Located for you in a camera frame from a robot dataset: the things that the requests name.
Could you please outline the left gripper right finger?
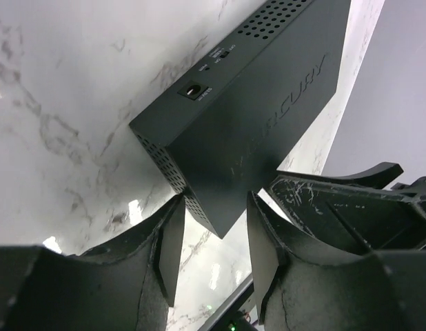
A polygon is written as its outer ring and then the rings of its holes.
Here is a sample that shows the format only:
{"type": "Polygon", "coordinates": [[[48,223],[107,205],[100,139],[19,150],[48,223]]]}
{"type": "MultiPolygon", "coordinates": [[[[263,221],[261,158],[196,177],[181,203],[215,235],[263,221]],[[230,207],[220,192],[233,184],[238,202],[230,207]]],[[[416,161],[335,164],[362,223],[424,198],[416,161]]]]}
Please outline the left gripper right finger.
{"type": "Polygon", "coordinates": [[[247,195],[259,322],[266,330],[426,330],[426,250],[357,255],[247,195]]]}

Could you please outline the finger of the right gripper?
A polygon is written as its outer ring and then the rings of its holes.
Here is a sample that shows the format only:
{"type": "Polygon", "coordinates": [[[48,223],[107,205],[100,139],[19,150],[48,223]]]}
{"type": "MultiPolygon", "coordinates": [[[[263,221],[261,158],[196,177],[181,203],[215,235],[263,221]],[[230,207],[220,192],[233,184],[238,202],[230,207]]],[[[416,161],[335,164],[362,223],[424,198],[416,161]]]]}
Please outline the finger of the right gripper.
{"type": "Polygon", "coordinates": [[[267,192],[295,226],[344,251],[426,250],[426,177],[383,190],[282,174],[267,192]]]}
{"type": "Polygon", "coordinates": [[[342,177],[328,177],[315,174],[278,171],[278,178],[290,177],[293,179],[320,181],[323,183],[383,189],[394,179],[402,175],[402,173],[404,173],[404,170],[398,163],[381,162],[378,165],[362,172],[342,177]]]}

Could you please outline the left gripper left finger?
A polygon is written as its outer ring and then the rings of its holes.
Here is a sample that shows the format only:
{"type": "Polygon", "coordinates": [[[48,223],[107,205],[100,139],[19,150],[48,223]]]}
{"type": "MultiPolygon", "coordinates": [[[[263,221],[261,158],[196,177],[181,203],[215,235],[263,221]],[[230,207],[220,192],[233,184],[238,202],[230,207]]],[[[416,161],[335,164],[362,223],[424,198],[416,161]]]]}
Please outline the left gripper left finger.
{"type": "Polygon", "coordinates": [[[81,255],[0,246],[0,330],[164,330],[185,227],[178,194],[81,255]]]}

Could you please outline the black network switch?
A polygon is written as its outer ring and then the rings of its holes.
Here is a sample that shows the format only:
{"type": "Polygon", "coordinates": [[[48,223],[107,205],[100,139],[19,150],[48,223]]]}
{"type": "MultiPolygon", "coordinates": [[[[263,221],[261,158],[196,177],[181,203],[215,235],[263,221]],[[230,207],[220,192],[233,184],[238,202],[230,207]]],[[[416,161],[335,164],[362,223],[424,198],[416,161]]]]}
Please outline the black network switch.
{"type": "Polygon", "coordinates": [[[217,237],[334,96],[350,6],[266,1],[130,122],[194,219],[217,237]]]}

